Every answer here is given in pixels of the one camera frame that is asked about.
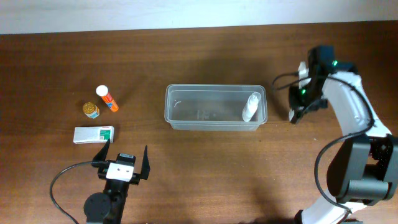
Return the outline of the white spray bottle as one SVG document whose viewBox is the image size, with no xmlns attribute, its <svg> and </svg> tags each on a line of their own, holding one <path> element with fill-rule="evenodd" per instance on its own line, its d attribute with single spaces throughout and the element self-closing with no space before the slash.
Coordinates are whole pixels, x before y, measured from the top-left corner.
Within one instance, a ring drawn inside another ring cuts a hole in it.
<svg viewBox="0 0 398 224">
<path fill-rule="evenodd" d="M 242 112 L 242 118 L 244 122 L 249 122 L 252 119 L 258 109 L 260 100 L 261 94 L 258 92 L 252 93 L 251 96 L 248 98 Z"/>
</svg>

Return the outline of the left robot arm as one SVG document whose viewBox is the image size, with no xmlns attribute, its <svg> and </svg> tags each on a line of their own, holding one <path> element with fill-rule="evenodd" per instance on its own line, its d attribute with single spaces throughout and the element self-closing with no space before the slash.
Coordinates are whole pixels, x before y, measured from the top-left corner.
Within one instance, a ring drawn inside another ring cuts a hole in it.
<svg viewBox="0 0 398 224">
<path fill-rule="evenodd" d="M 90 224 L 120 224 L 130 185 L 139 185 L 150 173 L 148 150 L 144 150 L 140 173 L 134 172 L 136 157 L 119 153 L 115 160 L 107 160 L 109 145 L 106 141 L 103 148 L 92 159 L 92 166 L 97 168 L 98 178 L 105 180 L 104 190 L 90 195 L 83 210 L 86 222 Z"/>
</svg>

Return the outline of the orange tube white cap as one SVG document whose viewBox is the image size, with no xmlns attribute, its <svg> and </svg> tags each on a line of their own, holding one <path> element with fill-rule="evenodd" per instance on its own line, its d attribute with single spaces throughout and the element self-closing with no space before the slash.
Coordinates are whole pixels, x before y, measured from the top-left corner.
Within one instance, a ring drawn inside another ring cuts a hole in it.
<svg viewBox="0 0 398 224">
<path fill-rule="evenodd" d="M 102 100 L 106 103 L 107 107 L 112 112 L 117 112 L 119 106 L 115 102 L 114 98 L 111 96 L 109 89 L 106 85 L 99 85 L 96 88 L 96 94 L 102 98 Z"/>
</svg>

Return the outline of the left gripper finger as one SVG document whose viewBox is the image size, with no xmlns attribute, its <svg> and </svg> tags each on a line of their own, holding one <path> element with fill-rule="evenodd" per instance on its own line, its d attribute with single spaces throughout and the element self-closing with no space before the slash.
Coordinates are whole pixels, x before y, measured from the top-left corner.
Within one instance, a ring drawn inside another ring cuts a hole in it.
<svg viewBox="0 0 398 224">
<path fill-rule="evenodd" d="M 139 177 L 142 180 L 147 180 L 149 178 L 149 174 L 150 174 L 150 164 L 148 157 L 148 147 L 145 146 L 142 165 L 141 165 L 141 172 L 139 174 Z"/>
<path fill-rule="evenodd" d="M 95 155 L 93 162 L 105 161 L 108 154 L 110 139 L 108 139 L 102 149 Z"/>
</svg>

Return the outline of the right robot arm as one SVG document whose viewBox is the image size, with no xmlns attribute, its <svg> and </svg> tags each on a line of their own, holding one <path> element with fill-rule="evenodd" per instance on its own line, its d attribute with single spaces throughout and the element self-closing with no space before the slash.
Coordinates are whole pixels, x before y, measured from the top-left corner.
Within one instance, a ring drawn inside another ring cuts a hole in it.
<svg viewBox="0 0 398 224">
<path fill-rule="evenodd" d="M 299 210 L 295 223 L 344 223 L 354 212 L 389 200 L 397 189 L 397 137 L 383 125 L 372 108 L 353 63 L 336 60 L 332 46 L 308 52 L 289 85 L 289 121 L 297 124 L 305 114 L 332 106 L 342 135 L 318 154 L 314 178 L 322 155 L 336 143 L 341 147 L 328 166 L 327 188 L 316 184 L 321 196 Z"/>
</svg>

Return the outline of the white green medicine box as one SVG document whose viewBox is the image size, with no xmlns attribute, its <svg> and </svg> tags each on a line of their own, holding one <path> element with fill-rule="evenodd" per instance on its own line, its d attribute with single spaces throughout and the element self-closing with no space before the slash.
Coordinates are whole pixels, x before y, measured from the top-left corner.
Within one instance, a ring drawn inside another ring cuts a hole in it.
<svg viewBox="0 0 398 224">
<path fill-rule="evenodd" d="M 76 127 L 73 136 L 75 144 L 113 142 L 113 126 Z"/>
</svg>

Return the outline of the dark bottle white cap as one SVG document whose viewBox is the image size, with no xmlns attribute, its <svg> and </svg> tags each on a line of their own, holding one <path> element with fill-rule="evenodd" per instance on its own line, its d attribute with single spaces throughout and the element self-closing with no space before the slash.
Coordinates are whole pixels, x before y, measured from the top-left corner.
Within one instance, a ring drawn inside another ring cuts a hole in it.
<svg viewBox="0 0 398 224">
<path fill-rule="evenodd" d="M 295 111 L 293 109 L 289 110 L 289 122 L 292 124 L 296 123 L 296 118 L 295 118 Z"/>
</svg>

